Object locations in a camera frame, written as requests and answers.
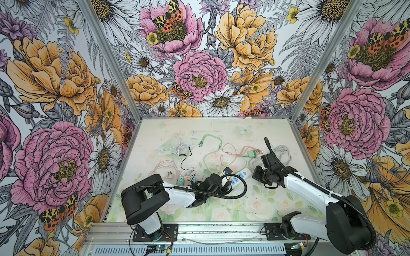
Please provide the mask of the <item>white blue power strip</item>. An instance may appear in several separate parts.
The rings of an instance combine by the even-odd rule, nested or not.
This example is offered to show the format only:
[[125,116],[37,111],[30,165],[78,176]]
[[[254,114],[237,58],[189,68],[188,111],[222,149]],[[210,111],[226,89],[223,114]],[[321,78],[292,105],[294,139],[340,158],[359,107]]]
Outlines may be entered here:
[[228,179],[230,182],[229,188],[234,189],[238,187],[239,185],[242,185],[241,179],[246,180],[247,178],[250,178],[251,176],[252,176],[252,172],[250,169],[248,169],[247,167],[242,169],[241,171],[236,173],[234,177],[229,177]]

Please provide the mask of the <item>green charger plug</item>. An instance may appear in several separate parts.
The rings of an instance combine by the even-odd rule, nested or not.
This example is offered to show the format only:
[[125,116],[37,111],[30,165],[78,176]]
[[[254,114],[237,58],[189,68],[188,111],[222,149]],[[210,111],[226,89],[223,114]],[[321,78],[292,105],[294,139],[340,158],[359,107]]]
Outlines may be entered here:
[[256,158],[257,157],[257,151],[255,151],[255,150],[250,150],[250,151],[248,151],[247,152],[247,155],[246,155],[246,157],[247,158],[250,158],[250,159],[253,159],[253,158]]

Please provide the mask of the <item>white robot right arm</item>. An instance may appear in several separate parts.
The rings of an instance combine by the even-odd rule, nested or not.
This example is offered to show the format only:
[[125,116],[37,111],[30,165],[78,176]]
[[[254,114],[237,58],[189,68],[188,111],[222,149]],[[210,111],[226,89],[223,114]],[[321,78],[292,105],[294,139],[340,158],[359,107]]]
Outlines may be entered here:
[[343,196],[325,189],[285,166],[274,153],[261,156],[263,165],[255,167],[253,179],[268,189],[283,187],[302,196],[321,211],[325,218],[303,215],[300,211],[286,214],[280,233],[286,239],[310,235],[330,242],[345,255],[369,250],[376,245],[376,231],[356,197]]

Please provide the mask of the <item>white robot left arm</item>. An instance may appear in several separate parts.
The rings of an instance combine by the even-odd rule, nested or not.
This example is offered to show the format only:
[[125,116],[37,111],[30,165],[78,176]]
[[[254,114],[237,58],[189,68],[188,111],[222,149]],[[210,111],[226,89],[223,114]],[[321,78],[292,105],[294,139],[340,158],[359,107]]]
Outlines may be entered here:
[[152,175],[121,193],[121,203],[127,224],[139,229],[138,233],[150,241],[157,241],[165,232],[158,211],[165,205],[196,208],[214,196],[226,196],[232,192],[227,177],[212,174],[205,181],[196,181],[187,187],[173,186]]

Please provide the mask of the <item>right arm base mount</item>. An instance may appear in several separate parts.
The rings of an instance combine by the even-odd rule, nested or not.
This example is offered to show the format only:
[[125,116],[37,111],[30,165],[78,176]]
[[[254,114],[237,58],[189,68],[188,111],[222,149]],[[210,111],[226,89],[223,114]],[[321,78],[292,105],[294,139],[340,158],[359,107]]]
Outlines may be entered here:
[[310,235],[296,233],[295,230],[283,223],[265,223],[260,230],[268,241],[309,241]]

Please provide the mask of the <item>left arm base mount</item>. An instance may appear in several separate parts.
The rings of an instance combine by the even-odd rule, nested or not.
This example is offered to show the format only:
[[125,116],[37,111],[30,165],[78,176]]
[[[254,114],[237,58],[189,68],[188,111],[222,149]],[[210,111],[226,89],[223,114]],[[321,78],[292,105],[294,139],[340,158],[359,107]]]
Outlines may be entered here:
[[178,238],[178,224],[163,224],[162,227],[152,234],[137,225],[132,235],[133,242],[176,242]]

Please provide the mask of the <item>aluminium front rail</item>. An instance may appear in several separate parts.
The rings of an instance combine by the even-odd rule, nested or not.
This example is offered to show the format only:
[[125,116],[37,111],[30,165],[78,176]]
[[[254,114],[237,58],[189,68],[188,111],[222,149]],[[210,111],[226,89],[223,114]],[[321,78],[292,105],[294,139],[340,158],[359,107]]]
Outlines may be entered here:
[[289,240],[264,222],[178,223],[174,238],[140,241],[126,223],[94,225],[85,240],[82,256],[339,256],[330,242],[313,235]]

